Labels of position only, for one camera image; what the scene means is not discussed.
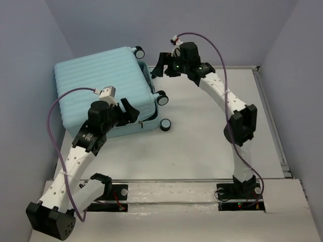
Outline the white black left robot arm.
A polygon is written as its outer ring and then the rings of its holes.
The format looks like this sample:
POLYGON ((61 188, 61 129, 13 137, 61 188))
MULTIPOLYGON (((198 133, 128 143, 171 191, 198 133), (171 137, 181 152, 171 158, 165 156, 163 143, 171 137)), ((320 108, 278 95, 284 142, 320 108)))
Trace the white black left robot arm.
POLYGON ((80 178, 105 144, 107 133, 115 126, 136 122, 139 114, 126 98, 116 105, 105 101, 91 103, 88 119, 73 140, 60 173, 38 202, 31 202, 26 208, 34 230, 64 241, 75 227, 75 215, 85 211, 97 198, 106 199, 111 195, 109 176, 96 173, 81 189, 78 188, 80 178))

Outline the light blue hard-shell suitcase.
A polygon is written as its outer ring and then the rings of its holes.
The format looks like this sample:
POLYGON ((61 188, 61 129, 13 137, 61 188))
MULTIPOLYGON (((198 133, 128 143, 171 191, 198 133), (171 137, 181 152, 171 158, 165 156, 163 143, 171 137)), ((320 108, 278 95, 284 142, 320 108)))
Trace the light blue hard-shell suitcase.
POLYGON ((160 128, 169 131, 171 121, 159 118, 159 106, 168 103, 165 91, 154 87, 145 56, 140 46, 120 47, 95 53, 54 66, 54 75, 63 126, 75 137, 87 119, 94 101, 119 104, 126 98, 140 114, 132 124, 113 128, 108 137, 118 137, 160 128))

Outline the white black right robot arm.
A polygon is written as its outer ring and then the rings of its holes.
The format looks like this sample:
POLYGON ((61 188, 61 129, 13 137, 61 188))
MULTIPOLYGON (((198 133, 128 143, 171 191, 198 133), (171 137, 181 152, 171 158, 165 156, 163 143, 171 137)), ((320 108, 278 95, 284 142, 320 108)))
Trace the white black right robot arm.
POLYGON ((224 135, 231 144, 234 157, 233 182, 225 184, 222 195, 244 199, 255 195, 260 199, 264 182, 257 182, 260 176, 251 166, 250 146, 257 123, 257 108, 240 100, 228 89, 227 81, 221 81, 209 63, 201 61, 197 45, 180 39, 171 41, 172 52, 162 52, 152 71, 153 77, 178 77, 185 74, 197 87, 205 91, 222 109, 226 117, 224 135))

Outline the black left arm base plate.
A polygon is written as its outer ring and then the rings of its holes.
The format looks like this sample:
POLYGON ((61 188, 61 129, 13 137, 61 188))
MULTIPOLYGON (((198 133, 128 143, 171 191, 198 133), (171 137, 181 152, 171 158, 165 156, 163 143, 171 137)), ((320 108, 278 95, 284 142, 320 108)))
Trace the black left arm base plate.
POLYGON ((88 207, 87 212, 127 212, 128 185, 113 184, 109 194, 103 194, 88 207))

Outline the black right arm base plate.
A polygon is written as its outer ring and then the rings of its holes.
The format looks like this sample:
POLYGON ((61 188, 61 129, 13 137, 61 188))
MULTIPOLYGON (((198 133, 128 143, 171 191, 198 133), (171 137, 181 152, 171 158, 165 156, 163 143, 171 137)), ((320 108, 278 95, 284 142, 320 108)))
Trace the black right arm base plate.
POLYGON ((258 182, 247 190, 237 183, 220 183, 216 186, 214 197, 218 201, 218 209, 225 211, 265 211, 261 187, 258 182))

